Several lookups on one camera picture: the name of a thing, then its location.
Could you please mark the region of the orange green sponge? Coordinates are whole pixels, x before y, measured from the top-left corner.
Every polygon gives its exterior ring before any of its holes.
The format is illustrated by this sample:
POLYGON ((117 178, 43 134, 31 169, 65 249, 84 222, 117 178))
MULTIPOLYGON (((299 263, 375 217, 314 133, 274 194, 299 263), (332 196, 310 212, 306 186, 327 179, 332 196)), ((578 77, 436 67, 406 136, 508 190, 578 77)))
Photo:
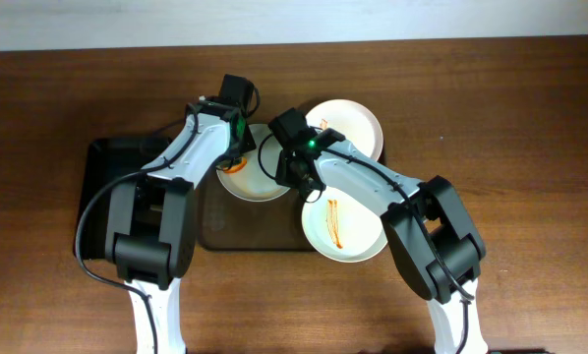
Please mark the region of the orange green sponge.
POLYGON ((221 168, 225 174, 233 174, 241 171, 248 163, 248 159, 244 156, 232 159, 227 165, 221 168))

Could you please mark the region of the white plate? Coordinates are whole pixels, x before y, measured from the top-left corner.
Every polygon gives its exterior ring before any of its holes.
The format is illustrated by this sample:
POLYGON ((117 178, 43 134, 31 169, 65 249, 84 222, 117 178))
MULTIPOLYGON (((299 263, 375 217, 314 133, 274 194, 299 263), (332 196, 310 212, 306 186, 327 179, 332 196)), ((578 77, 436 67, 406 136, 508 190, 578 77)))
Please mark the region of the white plate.
POLYGON ((303 205, 303 232, 323 256, 341 263, 373 258, 387 245, 380 219, 344 192, 313 191, 303 205))
POLYGON ((332 99, 312 108, 310 126, 332 128, 343 134, 357 150, 378 160, 382 156, 383 132, 377 117, 364 105, 348 99, 332 99))
POLYGON ((275 138, 268 139, 263 145, 261 159, 258 160, 258 147, 270 134, 267 124, 253 124, 249 126, 257 148, 246 152, 246 164, 232 173, 217 171, 217 176, 224 188, 234 196, 249 202, 266 202, 277 199, 289 191, 288 187, 280 186, 267 177, 264 170, 273 176, 277 169, 281 145, 275 138))

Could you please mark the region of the white plate bottom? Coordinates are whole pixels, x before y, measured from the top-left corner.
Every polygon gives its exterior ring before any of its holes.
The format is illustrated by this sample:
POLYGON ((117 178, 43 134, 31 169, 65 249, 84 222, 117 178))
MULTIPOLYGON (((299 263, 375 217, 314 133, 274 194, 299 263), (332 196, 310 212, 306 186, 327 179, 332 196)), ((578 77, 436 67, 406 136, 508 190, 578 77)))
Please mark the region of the white plate bottom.
POLYGON ((303 205, 303 232, 323 256, 341 263, 373 258, 387 245, 380 219, 344 192, 313 191, 303 205))

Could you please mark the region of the white plate top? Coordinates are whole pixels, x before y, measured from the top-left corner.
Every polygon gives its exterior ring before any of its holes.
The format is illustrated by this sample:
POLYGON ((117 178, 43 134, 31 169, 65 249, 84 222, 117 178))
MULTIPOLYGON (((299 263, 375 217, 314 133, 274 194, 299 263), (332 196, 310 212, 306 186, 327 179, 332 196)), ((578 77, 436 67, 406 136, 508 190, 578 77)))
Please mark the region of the white plate top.
POLYGON ((377 117, 364 105, 348 99, 332 99, 312 108, 310 126, 332 128, 343 134, 357 150, 378 160, 382 156, 383 132, 377 117))

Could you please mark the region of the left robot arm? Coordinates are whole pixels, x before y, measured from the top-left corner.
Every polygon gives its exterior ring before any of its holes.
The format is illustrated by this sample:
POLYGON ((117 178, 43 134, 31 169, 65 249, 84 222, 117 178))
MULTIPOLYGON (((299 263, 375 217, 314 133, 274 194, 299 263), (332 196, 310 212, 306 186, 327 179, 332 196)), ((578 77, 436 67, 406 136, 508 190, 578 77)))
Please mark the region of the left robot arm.
POLYGON ((180 284, 196 244, 196 190, 218 162, 246 151, 247 110, 188 105, 179 135, 153 161, 107 187, 105 257, 133 302, 140 353, 184 353, 180 284))

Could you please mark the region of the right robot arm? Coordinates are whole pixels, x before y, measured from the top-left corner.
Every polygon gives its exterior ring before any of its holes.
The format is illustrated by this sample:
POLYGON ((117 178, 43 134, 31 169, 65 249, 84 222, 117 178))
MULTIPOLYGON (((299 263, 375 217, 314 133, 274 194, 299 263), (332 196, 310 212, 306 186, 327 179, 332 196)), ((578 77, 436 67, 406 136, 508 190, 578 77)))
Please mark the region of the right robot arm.
POLYGON ((303 195, 336 188, 381 220, 399 274, 427 303, 436 352, 488 352, 476 300, 486 247, 453 186, 405 177, 337 133, 279 143, 278 183, 303 195))

